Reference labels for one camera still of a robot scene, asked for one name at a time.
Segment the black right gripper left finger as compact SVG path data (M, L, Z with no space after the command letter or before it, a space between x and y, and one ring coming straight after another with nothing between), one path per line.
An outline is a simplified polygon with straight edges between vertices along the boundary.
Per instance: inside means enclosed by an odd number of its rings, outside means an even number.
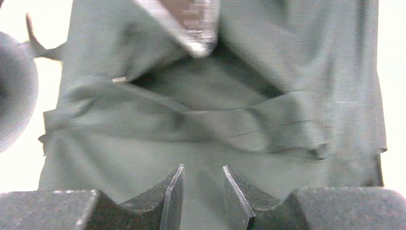
M184 166L138 196L117 204L98 190L7 192L3 230L178 230Z

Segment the black student backpack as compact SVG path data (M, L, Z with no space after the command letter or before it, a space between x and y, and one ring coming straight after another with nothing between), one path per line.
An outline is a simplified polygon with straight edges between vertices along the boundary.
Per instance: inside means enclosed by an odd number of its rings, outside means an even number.
M223 167L285 200L381 187L386 151L376 0L220 0L218 43L194 58L135 0L75 0L44 113L39 190L117 204L184 166L179 230L230 230Z

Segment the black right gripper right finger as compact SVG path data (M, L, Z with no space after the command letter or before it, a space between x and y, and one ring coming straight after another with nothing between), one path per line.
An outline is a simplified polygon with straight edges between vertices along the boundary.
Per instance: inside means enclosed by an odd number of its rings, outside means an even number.
M293 190L279 200L223 167L231 230L403 230L406 200L381 187Z

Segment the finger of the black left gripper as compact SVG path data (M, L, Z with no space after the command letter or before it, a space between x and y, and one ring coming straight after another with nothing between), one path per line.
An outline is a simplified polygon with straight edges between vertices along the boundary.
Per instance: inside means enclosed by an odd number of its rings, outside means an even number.
M136 0L194 58L209 56L218 43L219 0Z

